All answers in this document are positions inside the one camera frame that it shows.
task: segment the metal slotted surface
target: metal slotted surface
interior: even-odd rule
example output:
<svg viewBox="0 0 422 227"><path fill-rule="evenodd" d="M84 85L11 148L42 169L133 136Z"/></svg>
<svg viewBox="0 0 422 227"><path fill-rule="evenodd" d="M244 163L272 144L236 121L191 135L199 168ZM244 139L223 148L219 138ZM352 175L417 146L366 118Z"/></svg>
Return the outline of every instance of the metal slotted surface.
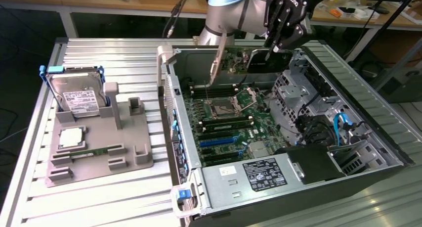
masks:
<svg viewBox="0 0 422 227"><path fill-rule="evenodd" d="M31 156L23 158L30 159L27 162L30 164L22 168L23 174L20 175L24 176L23 184L20 184L22 189L15 197L10 198L10 202L14 204L7 210L3 209L4 212L15 211L14 217L2 215L0 226L10 226L8 220L12 220L12 226L24 227L180 226L171 208L172 181L155 81L156 47L164 43L193 44L189 39L159 41L155 39L71 39L68 46L57 51L57 54L61 55L59 61L51 64L61 64L60 60L63 59L64 65L68 66L103 65L105 80L119 83L121 94L117 100L125 101L128 97L133 96L141 98L147 108L155 166L149 169L47 188L44 177L56 105L51 94L46 93L46 108L36 108L34 115L40 114L40 130L35 130L26 138L26 142L28 139L34 140L34 149ZM237 44L261 45L262 41L240 41ZM362 85L362 80L346 64L338 60L338 56L330 48L318 42L310 42L306 46L320 57L368 112L374 115L374 119L392 134L393 139L400 143L417 164L353 197L255 226L422 226L422 216L420 215L422 208L422 152L421 143L417 142L418 138L401 124L405 121L396 117L394 110L389 111L378 96L373 95L373 91Z"/></svg>

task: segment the warning label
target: warning label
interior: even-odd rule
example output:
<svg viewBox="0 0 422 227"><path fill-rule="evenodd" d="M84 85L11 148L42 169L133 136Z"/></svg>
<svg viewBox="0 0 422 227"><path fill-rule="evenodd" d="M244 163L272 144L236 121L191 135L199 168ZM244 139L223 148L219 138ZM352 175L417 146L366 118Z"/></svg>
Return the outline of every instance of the warning label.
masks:
<svg viewBox="0 0 422 227"><path fill-rule="evenodd" d="M73 114L99 111L99 103L93 90L64 92L64 96Z"/></svg>
<svg viewBox="0 0 422 227"><path fill-rule="evenodd" d="M244 164L249 183L255 191L262 191L286 185L276 158Z"/></svg>

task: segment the hard drive label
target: hard drive label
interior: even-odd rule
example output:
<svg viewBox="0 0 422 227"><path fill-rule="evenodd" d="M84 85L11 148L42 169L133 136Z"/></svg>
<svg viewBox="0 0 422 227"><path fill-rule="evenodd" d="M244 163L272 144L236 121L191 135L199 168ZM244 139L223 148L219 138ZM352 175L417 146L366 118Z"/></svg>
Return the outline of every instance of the hard drive label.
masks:
<svg viewBox="0 0 422 227"><path fill-rule="evenodd" d="M64 92L64 96L73 114L99 111L99 103L93 90Z"/></svg>
<svg viewBox="0 0 422 227"><path fill-rule="evenodd" d="M244 169L255 191L262 191L288 184L274 158L247 163L244 164Z"/></svg>

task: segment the hard drive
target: hard drive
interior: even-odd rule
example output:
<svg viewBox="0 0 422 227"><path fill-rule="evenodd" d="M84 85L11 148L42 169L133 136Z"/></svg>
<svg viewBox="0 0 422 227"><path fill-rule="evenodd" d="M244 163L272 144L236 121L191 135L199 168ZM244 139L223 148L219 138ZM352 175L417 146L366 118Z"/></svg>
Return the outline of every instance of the hard drive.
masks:
<svg viewBox="0 0 422 227"><path fill-rule="evenodd" d="M100 107L108 106L104 95L103 67L40 67L40 76L48 84L60 107L71 111L75 117L100 115Z"/></svg>

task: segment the robotic arm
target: robotic arm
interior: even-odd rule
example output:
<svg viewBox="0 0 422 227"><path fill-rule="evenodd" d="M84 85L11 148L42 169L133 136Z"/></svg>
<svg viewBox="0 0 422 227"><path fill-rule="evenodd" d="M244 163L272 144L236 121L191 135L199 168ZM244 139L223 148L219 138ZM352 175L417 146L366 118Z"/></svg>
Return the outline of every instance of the robotic arm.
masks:
<svg viewBox="0 0 422 227"><path fill-rule="evenodd" d="M239 29L266 37L270 52L294 49L312 34L309 17L322 0L209 0L207 25L200 36L200 45L235 42Z"/></svg>

